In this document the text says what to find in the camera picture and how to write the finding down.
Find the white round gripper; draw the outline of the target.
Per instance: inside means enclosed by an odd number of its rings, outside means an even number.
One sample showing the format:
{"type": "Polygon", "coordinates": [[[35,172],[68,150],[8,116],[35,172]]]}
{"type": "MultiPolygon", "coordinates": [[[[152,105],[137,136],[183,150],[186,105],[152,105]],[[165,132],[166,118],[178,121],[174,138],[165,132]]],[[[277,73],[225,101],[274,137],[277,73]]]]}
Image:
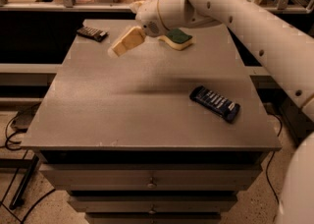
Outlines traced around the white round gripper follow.
{"type": "Polygon", "coordinates": [[[120,57],[145,41],[146,34],[157,37],[166,34],[170,27],[167,24],[170,8],[166,0],[134,1],[130,3],[131,11],[140,27],[127,28],[109,47],[110,57],[120,57]]]}

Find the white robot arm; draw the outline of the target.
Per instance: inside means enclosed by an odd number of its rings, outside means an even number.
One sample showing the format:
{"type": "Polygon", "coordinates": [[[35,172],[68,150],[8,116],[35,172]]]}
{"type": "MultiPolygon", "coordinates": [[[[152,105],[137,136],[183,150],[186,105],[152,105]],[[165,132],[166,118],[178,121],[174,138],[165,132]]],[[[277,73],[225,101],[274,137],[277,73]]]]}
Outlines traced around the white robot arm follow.
{"type": "MultiPolygon", "coordinates": [[[[119,57],[174,28],[226,25],[314,121],[314,39],[249,0],[146,0],[131,4],[137,25],[110,47],[119,57]]],[[[313,224],[314,133],[297,148],[284,181],[276,224],[313,224]]]]}

